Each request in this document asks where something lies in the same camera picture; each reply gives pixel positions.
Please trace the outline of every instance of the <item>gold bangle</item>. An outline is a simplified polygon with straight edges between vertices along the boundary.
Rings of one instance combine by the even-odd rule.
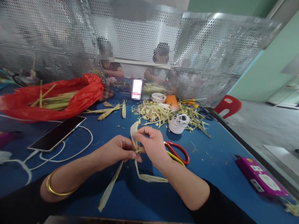
[[[60,169],[61,167],[58,167],[56,170],[54,170],[48,177],[48,180],[47,180],[47,189],[50,193],[53,193],[55,195],[58,195],[58,196],[66,196],[66,195],[69,195],[69,194],[72,194],[74,193],[77,189],[75,189],[74,191],[70,192],[70,193],[65,193],[65,194],[61,194],[61,193],[57,193],[55,191],[52,190],[52,188],[50,187],[50,181],[51,181],[51,177],[53,176],[53,174],[58,170]]]

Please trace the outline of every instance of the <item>red plastic bag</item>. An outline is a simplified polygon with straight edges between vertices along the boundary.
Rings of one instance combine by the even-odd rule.
[[[57,96],[61,93],[77,91],[63,111],[55,111],[39,107],[28,106],[40,97],[40,86],[29,86],[15,90],[14,94],[0,96],[0,111],[8,116],[37,121],[68,119],[81,113],[102,97],[104,84],[101,78],[85,73],[82,78],[51,82],[42,86],[45,93],[56,83],[56,86],[45,98]]]

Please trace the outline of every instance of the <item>hand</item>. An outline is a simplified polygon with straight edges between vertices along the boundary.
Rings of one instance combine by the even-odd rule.
[[[132,141],[121,135],[117,135],[89,156],[97,165],[97,171],[101,171],[120,160],[127,162],[129,159],[137,158],[138,162],[142,162],[141,156],[135,153]]]
[[[160,131],[145,126],[134,134],[134,138],[143,144],[146,154],[158,169],[166,162],[172,160],[166,151],[163,135]]]

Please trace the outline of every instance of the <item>tape roll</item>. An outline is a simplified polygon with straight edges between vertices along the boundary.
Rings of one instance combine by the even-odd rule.
[[[166,96],[162,93],[153,93],[151,99],[156,103],[164,103],[166,101]]]

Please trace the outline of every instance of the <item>green wall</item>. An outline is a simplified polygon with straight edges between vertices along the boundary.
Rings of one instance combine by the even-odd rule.
[[[230,95],[262,102],[294,77],[280,71],[299,53],[298,24],[299,11],[232,89]]]
[[[222,12],[266,17],[277,0],[190,0],[190,12]]]

